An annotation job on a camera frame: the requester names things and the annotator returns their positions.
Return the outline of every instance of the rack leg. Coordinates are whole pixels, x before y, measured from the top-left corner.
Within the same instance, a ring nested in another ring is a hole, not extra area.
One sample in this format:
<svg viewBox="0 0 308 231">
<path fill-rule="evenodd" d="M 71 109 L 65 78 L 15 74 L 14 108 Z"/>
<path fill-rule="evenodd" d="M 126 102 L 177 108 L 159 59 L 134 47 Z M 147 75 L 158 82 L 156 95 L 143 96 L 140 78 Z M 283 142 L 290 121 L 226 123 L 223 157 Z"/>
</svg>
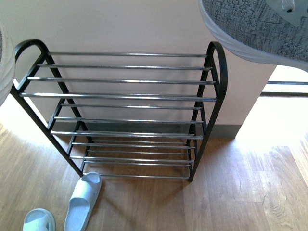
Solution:
<svg viewBox="0 0 308 231">
<path fill-rule="evenodd" d="M 22 106 L 22 108 L 28 113 L 31 119 L 36 123 L 36 125 L 41 129 L 41 131 L 45 134 L 45 136 L 50 140 L 50 142 L 55 146 L 55 148 L 60 152 L 60 154 L 64 157 L 64 159 L 69 163 L 69 165 L 75 170 L 75 172 L 82 177 L 83 173 L 78 168 L 78 166 L 69 158 L 66 151 L 63 147 L 58 143 L 58 141 L 51 135 L 45 125 L 42 123 L 40 118 L 33 112 L 32 108 L 27 104 L 24 98 L 19 96 L 19 93 L 16 87 L 13 85 L 11 89 L 11 95 L 18 101 L 18 103 Z"/>
</svg>

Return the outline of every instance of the baseboard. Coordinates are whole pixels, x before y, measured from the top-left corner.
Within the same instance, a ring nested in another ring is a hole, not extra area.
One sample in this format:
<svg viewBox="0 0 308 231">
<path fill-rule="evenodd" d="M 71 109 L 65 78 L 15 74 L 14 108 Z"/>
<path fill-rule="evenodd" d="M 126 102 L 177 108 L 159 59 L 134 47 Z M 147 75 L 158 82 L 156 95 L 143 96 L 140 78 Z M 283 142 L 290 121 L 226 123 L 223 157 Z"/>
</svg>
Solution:
<svg viewBox="0 0 308 231">
<path fill-rule="evenodd" d="M 101 123 L 87 123 L 88 129 L 92 131 L 123 131 L 123 132 L 151 132 L 151 133 L 187 133 L 189 125 L 162 125 L 162 124 L 101 124 Z M 73 131 L 75 123 L 56 123 L 53 127 L 54 131 Z M 211 138 L 235 138 L 240 130 L 241 125 L 214 125 Z M 202 126 L 196 126 L 198 135 L 202 134 Z"/>
</svg>

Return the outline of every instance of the slipper strap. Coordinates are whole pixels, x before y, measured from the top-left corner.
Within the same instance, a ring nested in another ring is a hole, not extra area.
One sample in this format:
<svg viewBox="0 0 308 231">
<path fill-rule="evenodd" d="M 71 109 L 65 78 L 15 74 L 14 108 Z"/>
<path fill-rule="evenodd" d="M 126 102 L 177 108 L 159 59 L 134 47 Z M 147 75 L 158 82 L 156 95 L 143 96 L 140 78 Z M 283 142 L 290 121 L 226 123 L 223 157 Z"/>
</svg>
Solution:
<svg viewBox="0 0 308 231">
<path fill-rule="evenodd" d="M 83 198 L 89 202 L 90 205 L 96 200 L 98 194 L 98 184 L 84 180 L 79 180 L 75 186 L 71 199 Z"/>
<path fill-rule="evenodd" d="M 42 218 L 24 224 L 23 231 L 49 231 L 46 227 L 48 223 L 47 216 L 43 216 Z"/>
</svg>

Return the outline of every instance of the white slipper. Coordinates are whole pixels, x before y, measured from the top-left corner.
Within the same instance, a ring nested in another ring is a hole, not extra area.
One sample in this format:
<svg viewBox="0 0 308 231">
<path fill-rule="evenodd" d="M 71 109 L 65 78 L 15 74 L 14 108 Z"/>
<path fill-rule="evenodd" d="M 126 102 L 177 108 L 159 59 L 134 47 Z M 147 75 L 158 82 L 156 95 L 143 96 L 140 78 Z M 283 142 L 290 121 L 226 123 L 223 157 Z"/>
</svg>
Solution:
<svg viewBox="0 0 308 231">
<path fill-rule="evenodd" d="M 84 231 L 101 189 L 101 177 L 89 172 L 79 179 L 69 201 L 64 231 Z"/>
<path fill-rule="evenodd" d="M 51 212 L 37 208 L 27 213 L 23 231 L 55 231 L 56 223 Z"/>
</svg>

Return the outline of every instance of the chrome bar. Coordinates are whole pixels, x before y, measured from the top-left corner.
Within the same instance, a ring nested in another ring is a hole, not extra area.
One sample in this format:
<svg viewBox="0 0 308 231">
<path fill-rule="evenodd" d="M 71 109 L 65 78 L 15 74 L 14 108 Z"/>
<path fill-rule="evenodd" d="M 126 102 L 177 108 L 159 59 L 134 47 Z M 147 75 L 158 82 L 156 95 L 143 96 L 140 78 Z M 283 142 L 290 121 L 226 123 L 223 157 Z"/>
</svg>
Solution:
<svg viewBox="0 0 308 231">
<path fill-rule="evenodd" d="M 110 143 L 82 143 L 73 142 L 72 145 L 89 147 L 117 147 L 117 148 L 169 148 L 169 149 L 194 149 L 191 146 L 166 146 L 166 145 L 134 145 L 134 144 L 110 144 Z"/>
<path fill-rule="evenodd" d="M 164 54 L 164 53 L 156 54 L 156 53 L 120 53 L 120 52 L 49 52 L 48 55 L 206 58 L 206 54 Z"/>
<path fill-rule="evenodd" d="M 118 140 L 92 140 L 92 142 L 109 142 L 109 143 L 164 143 L 164 144 L 186 144 L 186 142 L 159 142 L 159 141 L 118 141 Z"/>
<path fill-rule="evenodd" d="M 145 80 L 145 79 L 92 79 L 92 78 L 43 78 L 27 77 L 31 81 L 46 82 L 98 82 L 98 83 L 155 83 L 155 84 L 192 84 L 192 85 L 213 85 L 214 81 L 187 81 L 187 80 Z"/>
<path fill-rule="evenodd" d="M 188 180 L 189 177 L 174 177 L 174 176 L 142 176 L 142 175 L 123 175 L 123 174 L 100 174 L 102 177 L 137 177 L 137 178 L 157 178 L 157 179 L 179 179 Z"/>
<path fill-rule="evenodd" d="M 93 136 L 93 137 L 144 137 L 144 138 L 169 138 L 169 139 L 190 139 L 202 140 L 203 136 L 194 134 L 177 134 L 177 133 L 142 133 L 142 132 L 107 132 L 107 131 L 52 131 L 52 135 L 64 136 Z"/>
<path fill-rule="evenodd" d="M 89 153 L 127 153 L 127 154 L 157 154 L 157 155 L 189 155 L 188 153 L 157 153 L 157 152 L 128 152 L 128 151 L 110 151 L 110 150 L 88 150 Z"/>
<path fill-rule="evenodd" d="M 107 160 L 107 161 L 131 161 L 131 162 L 162 162 L 162 163 L 194 163 L 193 160 L 167 160 L 167 159 L 134 159 L 134 158 L 112 158 L 112 157 L 91 157 L 91 156 L 71 156 L 71 159 L 81 160 Z"/>
<path fill-rule="evenodd" d="M 308 82 L 299 82 L 299 81 L 268 81 L 267 84 L 278 84 L 278 85 L 308 85 Z"/>
<path fill-rule="evenodd" d="M 176 106 L 134 106 L 134 105 L 96 105 L 96 104 L 61 104 L 62 107 L 108 107 L 108 108 L 138 108 L 138 109 L 172 109 L 172 110 L 200 110 L 201 107 L 176 107 Z"/>
<path fill-rule="evenodd" d="M 39 67 L 48 68 L 92 68 L 92 69 L 152 69 L 152 70 L 191 70 L 210 71 L 212 67 L 189 67 L 189 66 L 142 66 L 142 65 L 64 65 L 64 64 L 38 64 Z"/>
<path fill-rule="evenodd" d="M 34 98 L 87 98 L 87 99 L 110 99 L 110 100 L 164 100 L 164 101 L 194 101 L 194 102 L 215 102 L 216 98 L 203 98 L 191 96 L 178 96 L 178 95 L 158 95 L 158 94 L 83 94 L 83 93 L 20 93 L 21 97 L 34 97 Z"/>
<path fill-rule="evenodd" d="M 84 161 L 84 163 L 85 164 L 104 164 L 104 165 L 143 165 L 143 166 L 168 166 L 168 167 L 188 167 L 190 166 L 190 165 L 172 165 L 172 164 L 103 162 L 103 161 Z"/>
<path fill-rule="evenodd" d="M 146 119 L 85 119 L 81 117 L 55 116 L 56 120 L 81 121 L 88 123 L 161 123 L 161 124 L 202 124 L 203 121 L 181 121 L 181 120 L 146 120 Z"/>
</svg>

